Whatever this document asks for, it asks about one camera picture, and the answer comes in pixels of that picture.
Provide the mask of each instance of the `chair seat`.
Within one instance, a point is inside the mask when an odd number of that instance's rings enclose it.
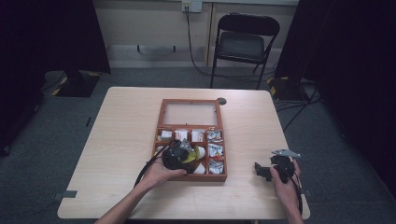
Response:
[[[259,35],[223,32],[219,42],[219,56],[262,61],[265,51],[264,39]]]

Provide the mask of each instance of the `wooden tray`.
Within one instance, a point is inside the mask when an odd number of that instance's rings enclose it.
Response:
[[[191,147],[205,149],[205,156],[193,161],[193,164],[201,163],[205,167],[205,172],[183,175],[171,180],[224,182],[227,179],[227,162],[219,102],[217,100],[163,99],[152,155],[156,153],[157,148],[167,145],[173,139],[182,140],[181,138],[185,136],[180,137],[180,130],[187,131],[187,140]],[[162,138],[163,132],[169,133],[170,137]],[[214,138],[217,135],[220,135],[221,141]],[[219,149],[219,147],[222,147],[222,150],[215,151],[214,148]],[[220,174],[213,174],[213,169],[209,167],[212,161],[222,162],[223,169]]]

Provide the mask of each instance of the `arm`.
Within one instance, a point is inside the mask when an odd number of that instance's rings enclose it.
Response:
[[[165,168],[160,154],[159,159],[148,168],[142,181],[95,223],[123,223],[151,189],[160,186],[171,177],[185,175],[186,173],[185,170],[168,170]]]
[[[293,161],[293,163],[297,176],[300,176],[301,170],[297,164],[297,161]],[[280,180],[277,170],[275,168],[271,168],[270,171],[275,183],[276,196],[282,203],[289,224],[304,223],[303,218],[301,217],[300,211],[298,209],[297,193],[292,182],[288,181],[288,183],[283,184],[282,181]],[[293,177],[296,183],[298,183],[297,176]]]

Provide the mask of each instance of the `light wooden tabletop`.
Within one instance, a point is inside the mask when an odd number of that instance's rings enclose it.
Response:
[[[168,181],[153,189],[130,218],[279,219],[285,218],[273,182],[257,176],[254,162],[271,166],[272,150],[288,148],[267,91],[113,87],[93,124],[63,198],[60,218],[99,218],[134,186],[150,159],[163,99],[215,100],[221,105],[227,144],[224,183]],[[303,195],[303,218],[310,211]]]

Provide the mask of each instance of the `wrist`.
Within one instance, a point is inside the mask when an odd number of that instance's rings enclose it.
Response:
[[[300,214],[300,210],[297,205],[288,204],[284,206],[286,211],[286,216],[289,223],[303,223],[303,218]]]
[[[140,188],[145,191],[149,192],[150,190],[154,189],[157,184],[155,179],[143,178],[142,181],[137,185],[140,185]]]
[[[143,194],[148,193],[152,189],[153,189],[152,185],[150,185],[150,183],[146,179],[143,179],[134,187],[134,190],[139,191],[140,193]]]

